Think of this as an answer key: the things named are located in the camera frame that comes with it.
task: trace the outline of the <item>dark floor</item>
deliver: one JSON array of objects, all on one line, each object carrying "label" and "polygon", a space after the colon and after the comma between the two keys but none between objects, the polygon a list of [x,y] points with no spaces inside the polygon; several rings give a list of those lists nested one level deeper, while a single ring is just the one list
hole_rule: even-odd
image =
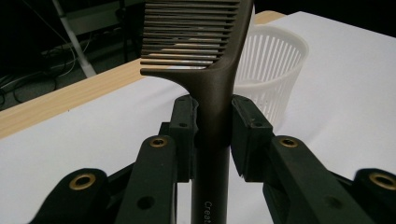
[{"label": "dark floor", "polygon": [[[124,63],[122,35],[118,28],[82,40],[81,47],[97,74]],[[71,50],[57,47],[43,52],[49,70],[0,79],[0,110],[19,105],[43,94],[59,90],[86,78]],[[135,59],[129,53],[129,60]]]}]

